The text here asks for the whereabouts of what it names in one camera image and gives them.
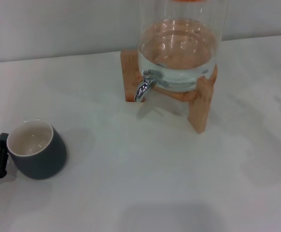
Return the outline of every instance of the mug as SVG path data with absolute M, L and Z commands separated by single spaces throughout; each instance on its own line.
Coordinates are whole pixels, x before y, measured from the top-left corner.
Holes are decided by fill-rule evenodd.
M 46 179 L 65 165 L 67 149 L 55 128 L 35 119 L 22 123 L 7 135 L 6 147 L 16 167 L 32 179 Z

